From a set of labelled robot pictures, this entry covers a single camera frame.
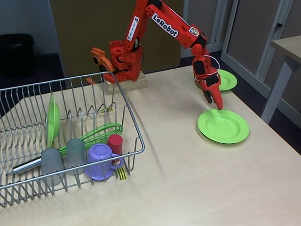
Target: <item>red cup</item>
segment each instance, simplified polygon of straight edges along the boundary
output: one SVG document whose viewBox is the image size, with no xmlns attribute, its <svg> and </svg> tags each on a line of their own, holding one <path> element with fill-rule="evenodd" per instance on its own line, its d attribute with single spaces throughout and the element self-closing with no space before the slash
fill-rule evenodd
<svg viewBox="0 0 301 226">
<path fill-rule="evenodd" d="M 107 145 L 112 149 L 114 154 L 122 155 L 122 142 L 123 139 L 118 134 L 113 134 L 109 136 Z"/>
</svg>

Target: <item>green plate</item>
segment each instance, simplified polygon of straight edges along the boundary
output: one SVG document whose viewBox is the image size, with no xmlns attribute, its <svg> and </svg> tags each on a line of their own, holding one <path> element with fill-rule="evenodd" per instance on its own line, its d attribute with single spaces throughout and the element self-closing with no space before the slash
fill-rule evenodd
<svg viewBox="0 0 301 226">
<path fill-rule="evenodd" d="M 55 97 L 53 94 L 51 94 L 47 112 L 48 147 L 51 147 L 53 140 L 58 136 L 60 130 L 60 121 L 60 108 L 55 103 Z"/>
<path fill-rule="evenodd" d="M 230 72 L 219 70 L 218 73 L 221 76 L 221 84 L 219 86 L 220 91 L 230 90 L 237 85 L 236 77 Z"/>
<path fill-rule="evenodd" d="M 228 110 L 209 110 L 198 118 L 199 130 L 209 139 L 224 144 L 243 141 L 250 129 L 246 121 L 238 114 Z"/>
</svg>

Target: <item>robotic arm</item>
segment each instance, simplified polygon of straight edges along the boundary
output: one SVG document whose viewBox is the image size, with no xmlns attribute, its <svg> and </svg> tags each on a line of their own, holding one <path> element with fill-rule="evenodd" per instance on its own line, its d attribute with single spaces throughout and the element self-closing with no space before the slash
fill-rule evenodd
<svg viewBox="0 0 301 226">
<path fill-rule="evenodd" d="M 124 40 L 110 42 L 111 61 L 105 57 L 105 52 L 92 48 L 91 53 L 100 71 L 112 72 L 118 81 L 137 81 L 141 70 L 143 49 L 140 41 L 146 30 L 146 22 L 151 18 L 165 32 L 177 39 L 184 48 L 191 48 L 193 74 L 200 84 L 208 103 L 215 101 L 219 110 L 222 109 L 222 97 L 219 91 L 221 78 L 218 69 L 211 66 L 211 56 L 206 50 L 206 37 L 196 26 L 190 26 L 162 0 L 137 0 Z M 115 83 L 110 74 L 104 78 Z"/>
</svg>

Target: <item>wire dish rack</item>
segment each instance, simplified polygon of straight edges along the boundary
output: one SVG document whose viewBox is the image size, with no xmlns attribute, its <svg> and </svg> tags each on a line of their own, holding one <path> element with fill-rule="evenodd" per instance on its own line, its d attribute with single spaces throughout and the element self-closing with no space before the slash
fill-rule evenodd
<svg viewBox="0 0 301 226">
<path fill-rule="evenodd" d="M 114 89 L 119 92 L 109 95 L 102 82 L 103 74 L 94 73 L 0 90 L 1 207 L 26 202 L 28 198 L 33 200 L 35 197 L 54 195 L 58 190 L 67 192 L 70 187 L 81 188 L 85 183 L 101 183 L 93 181 L 85 173 L 78 175 L 77 170 L 117 159 L 114 157 L 47 175 L 41 175 L 40 168 L 36 168 L 20 175 L 6 176 L 13 167 L 39 157 L 48 148 L 47 107 L 51 94 L 61 112 L 59 135 L 52 147 L 60 148 L 71 138 L 79 138 L 108 122 L 118 122 L 124 129 L 123 168 L 128 175 L 131 174 L 135 155 L 142 153 L 145 145 L 124 91 L 111 73 L 116 81 Z M 88 85 L 86 79 L 97 84 Z M 49 186 L 45 179 L 54 175 L 60 177 L 61 183 Z M 118 173 L 115 171 L 111 178 L 118 179 Z"/>
</svg>

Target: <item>mug handle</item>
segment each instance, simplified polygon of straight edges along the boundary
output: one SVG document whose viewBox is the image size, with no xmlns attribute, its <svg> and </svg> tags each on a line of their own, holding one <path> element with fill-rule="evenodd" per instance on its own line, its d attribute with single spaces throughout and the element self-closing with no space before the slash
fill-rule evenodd
<svg viewBox="0 0 301 226">
<path fill-rule="evenodd" d="M 117 157 L 117 156 L 119 156 L 119 155 L 118 154 L 112 154 L 112 157 Z M 123 166 L 123 163 L 124 163 L 123 158 L 120 158 L 119 161 L 120 161 L 120 163 L 117 166 L 111 165 L 112 170 L 118 169 L 118 168 Z"/>
</svg>

